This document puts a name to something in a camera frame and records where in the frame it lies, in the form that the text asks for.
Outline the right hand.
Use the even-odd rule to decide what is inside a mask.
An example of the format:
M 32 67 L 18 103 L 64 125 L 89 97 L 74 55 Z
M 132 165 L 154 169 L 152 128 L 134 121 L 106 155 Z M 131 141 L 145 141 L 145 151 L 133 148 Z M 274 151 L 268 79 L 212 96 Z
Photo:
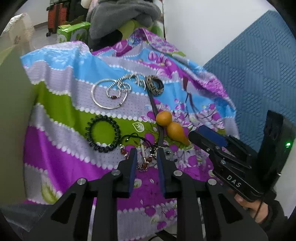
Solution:
M 257 223 L 262 223 L 268 216 L 268 205 L 261 200 L 248 202 L 239 194 L 234 196 L 234 199 L 243 207 L 247 208 L 249 214 Z

